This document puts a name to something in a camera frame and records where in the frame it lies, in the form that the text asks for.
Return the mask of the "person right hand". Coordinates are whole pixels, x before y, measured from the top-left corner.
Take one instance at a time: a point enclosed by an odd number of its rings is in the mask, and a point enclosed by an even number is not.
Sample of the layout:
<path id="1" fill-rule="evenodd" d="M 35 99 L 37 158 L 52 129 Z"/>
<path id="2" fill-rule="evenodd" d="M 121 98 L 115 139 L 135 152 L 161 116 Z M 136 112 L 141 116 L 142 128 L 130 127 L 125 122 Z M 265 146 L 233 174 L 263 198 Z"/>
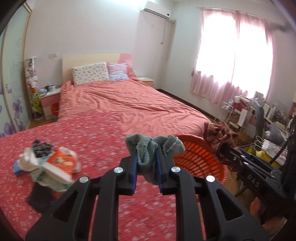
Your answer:
<path id="1" fill-rule="evenodd" d="M 263 211 L 264 205 L 256 197 L 250 205 L 250 213 L 260 221 L 261 213 Z M 284 224 L 287 222 L 287 219 L 283 216 L 273 217 L 267 222 L 265 222 L 262 227 L 267 231 L 269 239 L 273 239 L 273 237 L 281 230 Z"/>

